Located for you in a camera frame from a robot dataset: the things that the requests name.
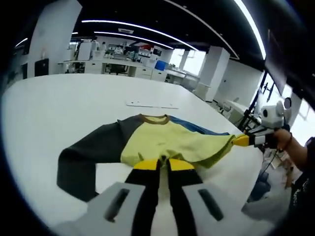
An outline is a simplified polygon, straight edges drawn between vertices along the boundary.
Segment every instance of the gray gripper base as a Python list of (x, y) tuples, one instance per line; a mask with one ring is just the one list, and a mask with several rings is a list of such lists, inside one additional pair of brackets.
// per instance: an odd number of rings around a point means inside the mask
[[(274, 225), (267, 221), (255, 221), (237, 208), (233, 199), (213, 184), (184, 186), (195, 220), (198, 236), (266, 236)], [(220, 208), (223, 218), (211, 214), (200, 192), (207, 191)]]
[(130, 236), (145, 186), (116, 182), (88, 202), (87, 213), (53, 231), (61, 236)]

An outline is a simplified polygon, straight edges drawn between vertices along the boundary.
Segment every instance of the wrist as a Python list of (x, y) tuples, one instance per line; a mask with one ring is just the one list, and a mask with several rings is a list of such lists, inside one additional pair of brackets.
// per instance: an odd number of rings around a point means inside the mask
[(288, 138), (287, 142), (285, 143), (285, 145), (284, 145), (284, 147), (283, 147), (283, 150), (287, 150), (287, 148), (289, 147), (289, 145), (292, 143), (292, 138), (293, 138), (293, 136), (292, 136), (292, 133), (290, 132), (290, 133), (289, 133), (289, 138)]

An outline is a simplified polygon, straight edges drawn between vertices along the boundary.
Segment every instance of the white pillar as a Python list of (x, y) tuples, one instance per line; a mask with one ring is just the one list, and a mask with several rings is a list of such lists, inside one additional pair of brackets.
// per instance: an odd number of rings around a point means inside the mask
[(171, 50), (171, 49), (170, 50), (167, 50), (167, 49), (162, 50), (162, 54), (161, 54), (161, 57), (159, 59), (161, 61), (169, 63), (171, 61), (171, 57), (172, 57), (173, 51), (174, 50)]
[(58, 0), (45, 6), (31, 38), (28, 77), (34, 77), (34, 63), (45, 58), (49, 59), (49, 74), (59, 72), (58, 62), (64, 60), (81, 9), (77, 0)]
[(230, 53), (224, 48), (211, 46), (206, 55), (203, 69), (200, 73), (200, 83), (210, 86), (206, 101), (212, 102), (225, 73)]
[(187, 60), (188, 53), (189, 53), (189, 51), (184, 51), (184, 54), (183, 54), (181, 63), (179, 64), (179, 67), (178, 67), (180, 70), (183, 70), (183, 69), (184, 69), (184, 65), (185, 65), (185, 62), (186, 62), (186, 60)]
[(295, 93), (292, 92), (291, 101), (292, 101), (292, 106), (291, 106), (292, 115), (291, 115), (291, 119), (288, 123), (290, 125), (290, 127), (292, 127), (292, 125), (295, 122), (297, 115), (299, 114), (302, 99), (299, 98)]

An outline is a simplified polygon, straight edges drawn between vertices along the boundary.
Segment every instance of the brown collar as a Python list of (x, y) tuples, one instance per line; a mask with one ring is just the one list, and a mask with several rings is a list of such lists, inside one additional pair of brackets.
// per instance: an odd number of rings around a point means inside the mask
[(148, 119), (147, 117), (155, 117), (155, 116), (147, 116), (147, 115), (143, 115), (143, 114), (140, 114), (140, 118), (146, 122), (146, 123), (149, 123), (149, 124), (166, 124), (169, 122), (170, 118), (168, 115), (163, 115), (163, 116), (157, 116), (155, 118), (165, 118), (164, 120), (162, 121), (152, 121), (150, 119)]

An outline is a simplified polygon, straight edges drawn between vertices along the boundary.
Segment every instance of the dark gray sleeve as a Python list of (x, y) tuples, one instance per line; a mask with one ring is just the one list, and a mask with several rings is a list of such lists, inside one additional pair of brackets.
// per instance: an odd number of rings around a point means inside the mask
[(120, 162), (121, 153), (134, 131), (143, 123), (139, 116), (102, 125), (74, 145), (58, 160), (57, 185), (88, 202), (95, 196), (96, 163)]

